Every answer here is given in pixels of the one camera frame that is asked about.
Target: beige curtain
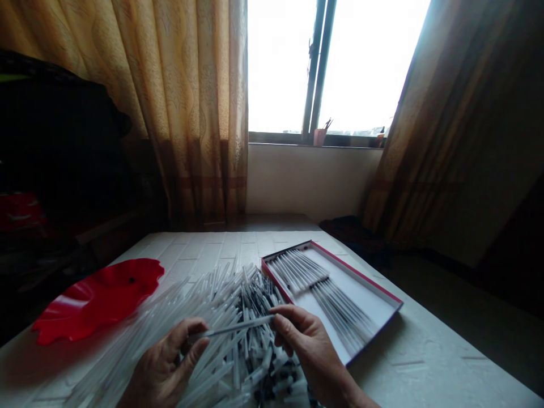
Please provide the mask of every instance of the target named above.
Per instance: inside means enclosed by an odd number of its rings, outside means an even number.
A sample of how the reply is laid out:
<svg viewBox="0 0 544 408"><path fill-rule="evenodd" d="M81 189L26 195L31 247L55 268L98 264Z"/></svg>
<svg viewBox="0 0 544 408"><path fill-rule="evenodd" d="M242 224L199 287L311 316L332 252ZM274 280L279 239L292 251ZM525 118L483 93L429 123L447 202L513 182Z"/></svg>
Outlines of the beige curtain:
<svg viewBox="0 0 544 408"><path fill-rule="evenodd" d="M365 227L400 248L426 244L538 46L536 3L431 1L363 209Z"/></svg>
<svg viewBox="0 0 544 408"><path fill-rule="evenodd" d="M151 141L171 214L244 211L247 0L3 0L0 46L104 84L129 155Z"/></svg>

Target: hand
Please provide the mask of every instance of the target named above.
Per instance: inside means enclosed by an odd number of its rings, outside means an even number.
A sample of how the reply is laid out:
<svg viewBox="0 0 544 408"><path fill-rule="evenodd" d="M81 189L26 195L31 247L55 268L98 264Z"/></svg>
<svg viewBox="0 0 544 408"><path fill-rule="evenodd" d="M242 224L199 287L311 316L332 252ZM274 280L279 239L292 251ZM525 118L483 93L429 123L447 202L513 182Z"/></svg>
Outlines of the hand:
<svg viewBox="0 0 544 408"><path fill-rule="evenodd" d="M325 406L375 407L340 361L321 320L294 305L276 306L274 344L296 352L312 393Z"/></svg>
<svg viewBox="0 0 544 408"><path fill-rule="evenodd" d="M157 344L151 346L134 369L118 407L175 407L187 388L202 353L210 343L205 337L189 346L189 334L208 330L200 317L183 319ZM179 365L179 351L184 355Z"/></svg>

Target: red wavy bowl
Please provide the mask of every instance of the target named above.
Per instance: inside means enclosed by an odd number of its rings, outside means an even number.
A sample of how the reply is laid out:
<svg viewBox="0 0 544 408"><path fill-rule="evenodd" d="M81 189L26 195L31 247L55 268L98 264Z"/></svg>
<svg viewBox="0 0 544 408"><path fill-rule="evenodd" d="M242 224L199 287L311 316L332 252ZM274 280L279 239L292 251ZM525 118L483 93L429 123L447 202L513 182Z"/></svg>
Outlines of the red wavy bowl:
<svg viewBox="0 0 544 408"><path fill-rule="evenodd" d="M70 286L36 320L37 343L59 338L74 342L99 326L123 320L159 285L164 268L157 260L141 258L105 267Z"/></svg>

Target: glass pane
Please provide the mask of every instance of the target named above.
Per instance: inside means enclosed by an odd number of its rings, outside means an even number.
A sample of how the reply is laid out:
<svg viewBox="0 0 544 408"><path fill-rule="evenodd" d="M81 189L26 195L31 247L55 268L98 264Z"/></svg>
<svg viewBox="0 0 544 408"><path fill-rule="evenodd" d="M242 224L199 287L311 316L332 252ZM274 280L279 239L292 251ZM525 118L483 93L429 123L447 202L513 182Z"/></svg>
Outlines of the glass pane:
<svg viewBox="0 0 544 408"><path fill-rule="evenodd" d="M430 0L338 0L323 87L328 133L391 126Z"/></svg>
<svg viewBox="0 0 544 408"><path fill-rule="evenodd" d="M249 0L249 130L300 133L316 0Z"/></svg>

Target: tiled tabletop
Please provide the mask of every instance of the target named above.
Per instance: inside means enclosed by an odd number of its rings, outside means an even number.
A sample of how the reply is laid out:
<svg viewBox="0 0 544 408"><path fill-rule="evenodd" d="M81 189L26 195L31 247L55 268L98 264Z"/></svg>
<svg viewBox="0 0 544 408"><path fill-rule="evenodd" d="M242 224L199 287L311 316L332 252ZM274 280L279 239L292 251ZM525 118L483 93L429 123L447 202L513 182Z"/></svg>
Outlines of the tiled tabletop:
<svg viewBox="0 0 544 408"><path fill-rule="evenodd" d="M323 231L150 234L121 255L158 259L160 295L173 282L197 277L238 257L260 266L264 255L314 240L402 299L400 313L352 362L358 384L383 406L543 406L544 401L429 311ZM38 346L29 328L0 349L0 406L62 406L71 388L117 335L102 330L77 343Z"/></svg>

